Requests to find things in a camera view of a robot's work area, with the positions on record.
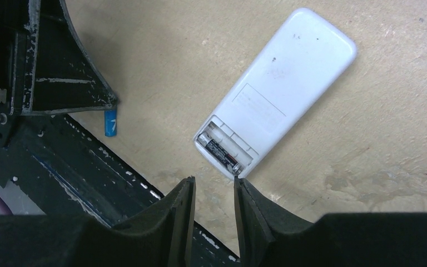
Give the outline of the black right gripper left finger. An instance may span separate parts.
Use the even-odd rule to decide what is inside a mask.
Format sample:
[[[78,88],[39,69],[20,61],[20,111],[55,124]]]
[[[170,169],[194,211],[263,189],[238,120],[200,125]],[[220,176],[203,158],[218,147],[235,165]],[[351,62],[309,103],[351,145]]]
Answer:
[[[195,178],[108,228],[91,216],[0,215],[0,266],[189,266]]]

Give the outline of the black AAA battery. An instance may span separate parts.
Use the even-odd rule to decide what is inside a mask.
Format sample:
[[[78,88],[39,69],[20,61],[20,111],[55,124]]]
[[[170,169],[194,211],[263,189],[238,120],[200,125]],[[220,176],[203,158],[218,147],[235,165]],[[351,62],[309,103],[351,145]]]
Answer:
[[[197,141],[234,176],[242,172],[242,165],[207,132],[199,134]]]

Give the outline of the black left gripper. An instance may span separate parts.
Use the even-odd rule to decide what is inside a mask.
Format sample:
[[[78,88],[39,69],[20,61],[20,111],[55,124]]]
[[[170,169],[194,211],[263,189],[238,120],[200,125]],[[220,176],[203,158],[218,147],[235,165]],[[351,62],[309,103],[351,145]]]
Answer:
[[[117,104],[65,1],[0,1],[0,147],[19,116],[111,110]]]

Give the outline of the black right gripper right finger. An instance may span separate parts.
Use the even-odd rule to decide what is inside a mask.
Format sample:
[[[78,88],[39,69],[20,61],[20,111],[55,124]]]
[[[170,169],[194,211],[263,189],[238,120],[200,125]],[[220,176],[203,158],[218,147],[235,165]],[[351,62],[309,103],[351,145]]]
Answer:
[[[235,178],[243,266],[427,266],[427,212],[330,213],[309,222]]]

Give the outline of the white remote control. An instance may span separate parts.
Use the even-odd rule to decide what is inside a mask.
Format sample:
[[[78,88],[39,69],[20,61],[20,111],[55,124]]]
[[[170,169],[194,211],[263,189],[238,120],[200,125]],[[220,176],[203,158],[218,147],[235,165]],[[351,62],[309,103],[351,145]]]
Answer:
[[[246,177],[357,55],[356,44],[307,8],[292,12],[196,132],[199,152],[229,179]],[[207,132],[243,167],[234,176],[198,141]]]

